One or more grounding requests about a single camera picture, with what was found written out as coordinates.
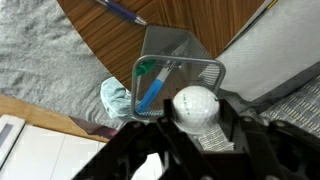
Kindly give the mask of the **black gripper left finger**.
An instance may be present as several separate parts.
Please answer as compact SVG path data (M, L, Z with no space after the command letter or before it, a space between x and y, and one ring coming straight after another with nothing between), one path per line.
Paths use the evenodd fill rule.
M175 125L172 101L165 99L163 107L164 116L157 120L157 127L165 140L166 171L161 180L214 180L209 164L189 137Z

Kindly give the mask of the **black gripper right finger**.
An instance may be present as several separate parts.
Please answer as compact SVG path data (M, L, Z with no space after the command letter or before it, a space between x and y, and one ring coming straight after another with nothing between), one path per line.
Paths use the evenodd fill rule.
M218 121L236 153L245 155L245 162L254 180L287 180L267 135L251 117L240 116L227 100L221 99Z

